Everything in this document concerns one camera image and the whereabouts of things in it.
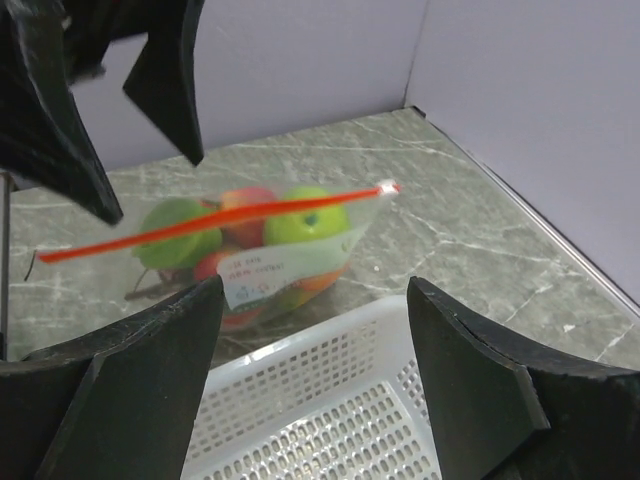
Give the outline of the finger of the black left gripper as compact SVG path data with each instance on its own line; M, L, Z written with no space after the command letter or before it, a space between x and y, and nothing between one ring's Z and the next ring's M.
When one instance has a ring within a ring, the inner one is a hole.
M1 169L109 225L123 212L69 89L59 1L1 3Z
M197 114L194 49L202 1L143 1L135 21L147 41L123 90L194 166L204 157Z

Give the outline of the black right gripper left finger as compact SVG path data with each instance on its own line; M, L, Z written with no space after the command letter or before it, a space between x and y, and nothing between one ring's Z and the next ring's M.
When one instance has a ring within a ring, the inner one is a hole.
M224 304L212 277L1 365L5 479L177 479Z

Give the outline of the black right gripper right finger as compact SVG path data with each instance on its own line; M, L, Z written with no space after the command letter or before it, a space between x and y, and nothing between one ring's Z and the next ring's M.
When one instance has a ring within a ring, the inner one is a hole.
M446 479L635 479L639 374L531 340L429 281L411 337Z

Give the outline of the white perforated basket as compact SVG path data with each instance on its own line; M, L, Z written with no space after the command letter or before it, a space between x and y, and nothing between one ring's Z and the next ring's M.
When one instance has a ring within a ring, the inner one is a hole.
M212 369L186 479L437 479L407 302L373 301Z

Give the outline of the green fake apple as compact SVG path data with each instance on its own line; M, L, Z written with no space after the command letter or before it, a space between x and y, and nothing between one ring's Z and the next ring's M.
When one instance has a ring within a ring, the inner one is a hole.
M265 245L279 245L326 239L351 228L344 205L270 216L263 229Z

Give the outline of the clear zip top bag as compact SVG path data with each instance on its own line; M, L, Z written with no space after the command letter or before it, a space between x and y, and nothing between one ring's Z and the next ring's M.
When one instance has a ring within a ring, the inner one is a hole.
M279 307L278 300L296 281L348 270L354 247L399 192L396 181L383 180L357 190L257 185L167 197L143 208L131 233L89 246L36 251L33 264L63 272L84 267L137 308L219 278L221 328L240 330L292 311ZM309 242L264 244L270 216L339 204L349 214L349 230Z

